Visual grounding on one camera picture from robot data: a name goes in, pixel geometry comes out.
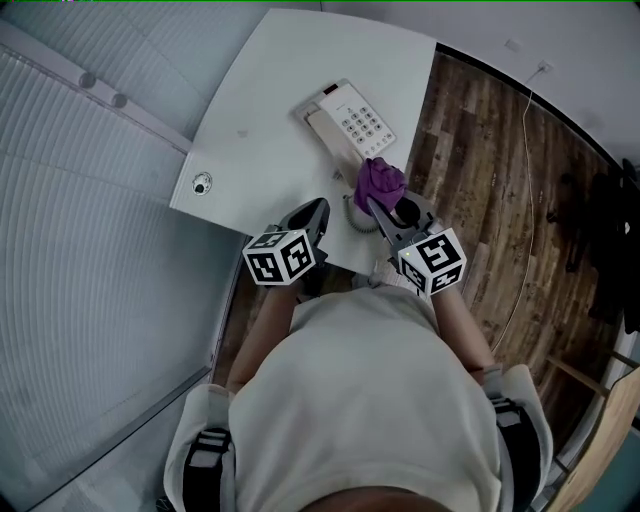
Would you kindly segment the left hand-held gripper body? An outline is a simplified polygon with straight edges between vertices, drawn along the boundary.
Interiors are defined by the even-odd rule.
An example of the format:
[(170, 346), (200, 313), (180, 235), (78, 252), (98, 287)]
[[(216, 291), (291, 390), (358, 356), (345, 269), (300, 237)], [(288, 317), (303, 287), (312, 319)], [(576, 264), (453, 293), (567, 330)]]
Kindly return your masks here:
[(285, 287), (326, 261), (327, 253), (318, 247), (320, 239), (306, 229), (271, 229), (251, 239), (242, 255), (256, 285)]

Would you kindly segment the white telephone handset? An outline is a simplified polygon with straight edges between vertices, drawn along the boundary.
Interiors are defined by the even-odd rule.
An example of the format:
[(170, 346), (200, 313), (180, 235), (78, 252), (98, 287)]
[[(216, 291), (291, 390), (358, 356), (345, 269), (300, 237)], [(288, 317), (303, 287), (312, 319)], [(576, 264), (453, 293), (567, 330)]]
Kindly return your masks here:
[(306, 121), (340, 170), (359, 170), (363, 162), (362, 157), (326, 111), (317, 110), (308, 115)]

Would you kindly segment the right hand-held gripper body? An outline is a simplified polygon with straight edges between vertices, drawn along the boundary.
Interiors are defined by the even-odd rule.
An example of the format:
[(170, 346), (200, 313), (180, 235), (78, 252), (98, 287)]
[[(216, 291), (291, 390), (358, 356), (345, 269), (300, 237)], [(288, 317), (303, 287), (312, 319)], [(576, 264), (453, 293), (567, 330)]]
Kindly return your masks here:
[(418, 234), (391, 249), (396, 271), (424, 296), (433, 296), (457, 285), (463, 277), (467, 258), (452, 228), (436, 234)]

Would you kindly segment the person's right forearm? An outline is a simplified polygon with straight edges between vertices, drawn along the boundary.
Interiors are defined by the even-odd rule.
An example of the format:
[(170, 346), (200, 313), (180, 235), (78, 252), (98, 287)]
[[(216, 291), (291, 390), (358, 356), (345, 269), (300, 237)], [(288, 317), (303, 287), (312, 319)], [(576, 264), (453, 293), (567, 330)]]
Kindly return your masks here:
[(431, 297), (441, 339), (469, 373), (495, 364), (490, 346), (467, 308), (462, 295), (449, 287)]

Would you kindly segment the wooden table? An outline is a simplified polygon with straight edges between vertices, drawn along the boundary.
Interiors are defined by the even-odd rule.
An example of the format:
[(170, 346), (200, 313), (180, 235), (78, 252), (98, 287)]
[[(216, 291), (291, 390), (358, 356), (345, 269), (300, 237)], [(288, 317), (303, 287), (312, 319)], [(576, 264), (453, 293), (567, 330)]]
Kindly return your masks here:
[(604, 403), (580, 460), (572, 469), (564, 470), (566, 478), (545, 512), (571, 512), (588, 497), (620, 450), (640, 408), (640, 363), (613, 350), (608, 354), (631, 368), (609, 388), (556, 357), (547, 358), (552, 365), (603, 397)]

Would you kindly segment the white window blind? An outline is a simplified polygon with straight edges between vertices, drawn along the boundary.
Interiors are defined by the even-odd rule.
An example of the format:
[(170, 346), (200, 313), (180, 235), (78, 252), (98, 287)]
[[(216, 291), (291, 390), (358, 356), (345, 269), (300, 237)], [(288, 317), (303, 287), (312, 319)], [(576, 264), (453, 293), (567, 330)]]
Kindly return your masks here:
[(0, 497), (25, 511), (203, 367), (240, 236), (184, 155), (0, 47)]
[(187, 139), (272, 2), (20, 2), (5, 21)]

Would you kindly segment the white desk telephone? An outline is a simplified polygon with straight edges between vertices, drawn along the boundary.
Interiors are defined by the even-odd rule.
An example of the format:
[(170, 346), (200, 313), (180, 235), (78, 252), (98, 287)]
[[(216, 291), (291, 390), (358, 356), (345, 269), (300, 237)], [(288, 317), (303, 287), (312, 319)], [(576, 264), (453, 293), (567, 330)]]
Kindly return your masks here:
[(363, 161), (378, 157), (397, 140), (381, 115), (347, 79), (338, 80), (321, 89), (315, 96), (300, 104), (294, 110), (294, 115), (311, 129), (306, 118), (317, 110), (324, 110), (331, 116)]

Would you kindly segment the purple cloth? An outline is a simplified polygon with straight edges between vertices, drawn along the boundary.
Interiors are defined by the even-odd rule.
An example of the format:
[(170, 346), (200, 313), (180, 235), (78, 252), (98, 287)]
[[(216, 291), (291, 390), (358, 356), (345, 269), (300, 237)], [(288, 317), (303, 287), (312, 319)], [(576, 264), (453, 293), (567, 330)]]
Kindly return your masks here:
[(371, 215), (369, 197), (392, 211), (404, 196), (407, 188), (405, 175), (383, 158), (367, 158), (361, 165), (354, 193), (355, 205), (365, 214)]

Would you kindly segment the person's white shirt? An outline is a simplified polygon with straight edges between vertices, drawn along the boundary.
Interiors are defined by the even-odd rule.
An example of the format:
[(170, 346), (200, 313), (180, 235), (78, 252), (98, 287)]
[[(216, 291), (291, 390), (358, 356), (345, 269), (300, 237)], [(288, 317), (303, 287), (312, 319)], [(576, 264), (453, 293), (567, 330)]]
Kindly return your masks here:
[(187, 396), (163, 485), (175, 512), (528, 512), (553, 440), (529, 369), (469, 373), (432, 299), (300, 298), (237, 393)]

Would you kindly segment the person's left forearm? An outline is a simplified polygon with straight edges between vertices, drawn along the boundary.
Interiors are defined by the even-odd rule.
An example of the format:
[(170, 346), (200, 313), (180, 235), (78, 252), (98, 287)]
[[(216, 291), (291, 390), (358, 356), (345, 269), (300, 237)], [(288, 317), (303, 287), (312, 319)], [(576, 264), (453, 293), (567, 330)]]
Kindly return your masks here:
[(229, 372), (226, 389), (237, 394), (288, 335), (297, 305), (296, 284), (271, 288)]

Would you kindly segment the black office chair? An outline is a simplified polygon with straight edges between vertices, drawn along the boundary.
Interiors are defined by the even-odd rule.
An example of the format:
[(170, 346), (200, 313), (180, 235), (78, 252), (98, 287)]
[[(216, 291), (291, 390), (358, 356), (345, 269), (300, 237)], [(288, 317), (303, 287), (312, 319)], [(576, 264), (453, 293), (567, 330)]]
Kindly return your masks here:
[(587, 259), (598, 273), (589, 316), (608, 324), (622, 317), (632, 334), (640, 331), (640, 169), (624, 159), (584, 187), (578, 168), (560, 176), (546, 220), (569, 242), (565, 271), (577, 272)]

